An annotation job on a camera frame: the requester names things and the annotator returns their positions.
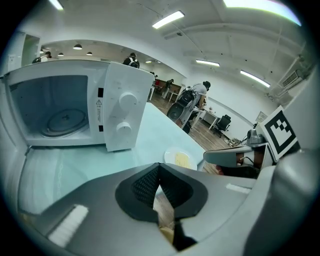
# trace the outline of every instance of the microwave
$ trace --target microwave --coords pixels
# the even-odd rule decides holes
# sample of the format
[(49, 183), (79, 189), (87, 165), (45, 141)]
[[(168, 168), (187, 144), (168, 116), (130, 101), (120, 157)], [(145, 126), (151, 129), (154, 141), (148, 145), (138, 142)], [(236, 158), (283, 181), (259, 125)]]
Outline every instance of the microwave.
[(7, 104), (1, 107), (28, 146), (131, 149), (153, 80), (149, 72), (115, 62), (36, 63), (2, 77)]

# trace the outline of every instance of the office chair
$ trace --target office chair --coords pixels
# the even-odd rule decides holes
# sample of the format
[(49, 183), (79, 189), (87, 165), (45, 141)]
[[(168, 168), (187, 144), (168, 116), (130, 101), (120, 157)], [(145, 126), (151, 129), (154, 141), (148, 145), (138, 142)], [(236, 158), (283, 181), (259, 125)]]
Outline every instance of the office chair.
[(215, 131), (219, 134), (219, 138), (222, 136), (221, 131), (226, 131), (229, 128), (229, 124), (231, 123), (231, 117), (225, 114), (222, 116), (222, 118), (219, 120), (219, 122), (214, 126), (213, 133)]

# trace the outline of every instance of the light blue table surface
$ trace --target light blue table surface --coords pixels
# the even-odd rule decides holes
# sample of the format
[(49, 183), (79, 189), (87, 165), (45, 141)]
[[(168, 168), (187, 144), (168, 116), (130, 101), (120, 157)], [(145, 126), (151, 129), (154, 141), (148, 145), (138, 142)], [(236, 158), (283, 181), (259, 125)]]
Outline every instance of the light blue table surface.
[(31, 148), (21, 175), (19, 208), (39, 214), (87, 181), (137, 166), (163, 163), (164, 153), (170, 147), (188, 152), (201, 171), (205, 150), (147, 103), (132, 149), (107, 152), (105, 145)]

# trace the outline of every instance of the white shirt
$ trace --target white shirt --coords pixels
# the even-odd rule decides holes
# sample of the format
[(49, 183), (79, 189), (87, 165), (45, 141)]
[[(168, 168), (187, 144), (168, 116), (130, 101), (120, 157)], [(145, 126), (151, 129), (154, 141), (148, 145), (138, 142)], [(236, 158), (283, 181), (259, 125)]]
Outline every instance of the white shirt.
[(196, 84), (192, 88), (196, 92), (196, 102), (200, 100), (202, 95), (207, 94), (207, 88), (202, 83)]

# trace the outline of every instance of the wooden floor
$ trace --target wooden floor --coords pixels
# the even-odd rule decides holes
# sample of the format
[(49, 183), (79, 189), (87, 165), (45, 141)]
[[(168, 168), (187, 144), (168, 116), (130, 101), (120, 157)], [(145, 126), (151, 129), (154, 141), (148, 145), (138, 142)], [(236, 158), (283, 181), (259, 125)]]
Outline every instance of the wooden floor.
[[(163, 99), (159, 94), (154, 93), (150, 101), (155, 105), (161, 112), (165, 115), (167, 114), (169, 108), (174, 103), (169, 102), (168, 99)], [(221, 150), (227, 149), (229, 146), (225, 143), (225, 137), (222, 136), (219, 138), (213, 133), (212, 130), (209, 130), (210, 124), (206, 121), (199, 120), (196, 125), (190, 130), (189, 136), (194, 139), (204, 150)], [(205, 163), (204, 169), (205, 172), (210, 174), (217, 174), (216, 166), (214, 164)]]

